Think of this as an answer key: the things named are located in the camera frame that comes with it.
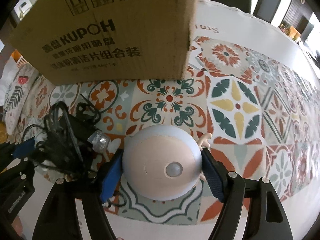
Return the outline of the person's left hand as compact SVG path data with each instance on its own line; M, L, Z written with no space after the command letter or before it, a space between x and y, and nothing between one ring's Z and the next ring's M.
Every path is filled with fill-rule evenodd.
M23 234L23 225L22 225L22 222L21 222L19 216L15 217L15 219L13 220L11 226L14 228L15 232L20 237L20 239L26 240L26 237Z

